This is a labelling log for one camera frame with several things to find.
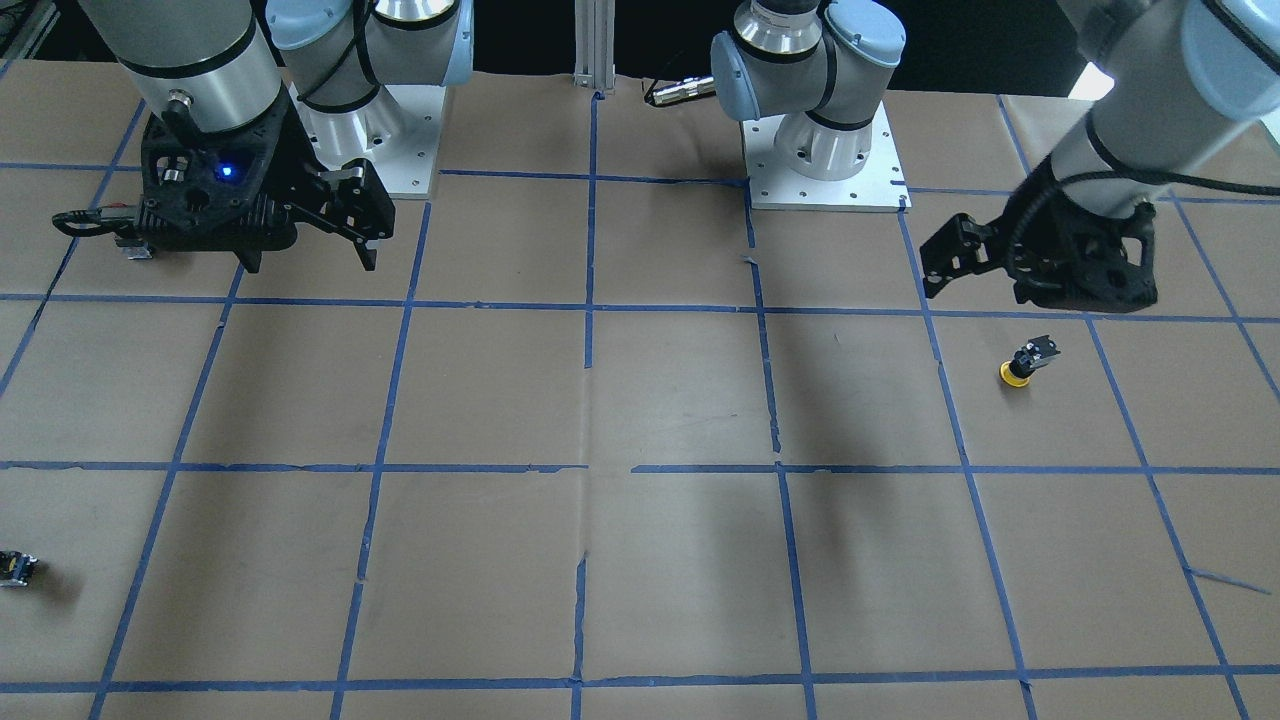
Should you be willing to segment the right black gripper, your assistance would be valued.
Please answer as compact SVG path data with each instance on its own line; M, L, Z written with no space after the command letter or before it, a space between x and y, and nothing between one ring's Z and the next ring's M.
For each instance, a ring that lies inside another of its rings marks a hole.
M291 247L296 223L347 240L366 272L396 231L396 205L370 160L323 170L289 100L186 147L150 117L141 142L141 242L165 252L233 252L248 272Z

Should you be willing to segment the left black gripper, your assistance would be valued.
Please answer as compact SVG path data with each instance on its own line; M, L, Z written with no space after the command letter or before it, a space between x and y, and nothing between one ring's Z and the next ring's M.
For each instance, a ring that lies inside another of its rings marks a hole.
M1155 208L1096 215L1066 195L1087 181L1151 179L1147 170L1093 170L1060 179L1043 160L1006 205L1006 238L995 224L959 213L922 246L922 288L936 299L950 283L1007 272L1019 304L1091 313L1135 313L1155 305Z

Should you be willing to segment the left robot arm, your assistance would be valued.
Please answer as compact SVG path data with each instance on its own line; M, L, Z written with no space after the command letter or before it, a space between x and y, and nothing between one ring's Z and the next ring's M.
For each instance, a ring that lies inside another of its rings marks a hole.
M1091 313L1155 305L1155 200L1170 184L1274 196L1198 177L1277 108L1275 1L1065 1L1085 56L1114 88L1015 188L1000 217L960 213L919 250L922 288L1002 270L1020 304ZM746 1L710 46L735 120L780 117L783 165L822 182L855 176L902 60L904 23L876 1Z

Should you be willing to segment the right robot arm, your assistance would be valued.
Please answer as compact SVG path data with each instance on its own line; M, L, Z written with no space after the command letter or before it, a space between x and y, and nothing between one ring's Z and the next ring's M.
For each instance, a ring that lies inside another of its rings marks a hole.
M132 205L58 214L132 259L229 252L248 273L298 224L366 270L396 200L431 190L444 101L474 70L471 1L86 1L151 117Z

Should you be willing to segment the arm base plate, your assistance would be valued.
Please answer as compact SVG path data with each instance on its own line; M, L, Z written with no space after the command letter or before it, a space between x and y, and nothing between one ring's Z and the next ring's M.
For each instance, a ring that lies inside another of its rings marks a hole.
M870 124L836 131L804 113L745 120L754 210L906 211L913 206L884 105Z
M365 106L317 111L297 102L317 160L338 170L369 159L393 199L429 199L449 90L433 85L384 86Z

